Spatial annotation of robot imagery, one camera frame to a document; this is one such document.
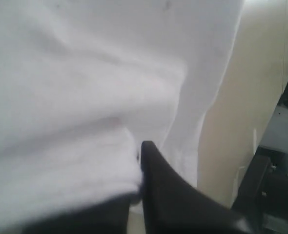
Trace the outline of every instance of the wall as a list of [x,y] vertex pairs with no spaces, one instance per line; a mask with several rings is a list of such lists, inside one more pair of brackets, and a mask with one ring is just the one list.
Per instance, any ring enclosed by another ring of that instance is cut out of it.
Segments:
[[246,0],[225,79],[203,126],[199,190],[231,205],[237,176],[240,184],[287,80],[288,0]]

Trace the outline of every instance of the beige wall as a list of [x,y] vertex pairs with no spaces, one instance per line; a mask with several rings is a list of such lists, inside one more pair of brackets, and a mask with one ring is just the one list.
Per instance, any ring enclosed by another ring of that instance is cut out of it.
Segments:
[[231,205],[254,154],[253,131],[259,144],[287,80],[288,0],[246,0],[223,84],[205,118],[200,191]]

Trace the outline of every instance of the white fabric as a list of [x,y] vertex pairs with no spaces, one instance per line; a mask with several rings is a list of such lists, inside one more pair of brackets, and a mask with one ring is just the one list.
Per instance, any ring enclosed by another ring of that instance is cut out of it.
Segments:
[[196,185],[241,6],[0,0],[0,227],[136,192],[146,139]]

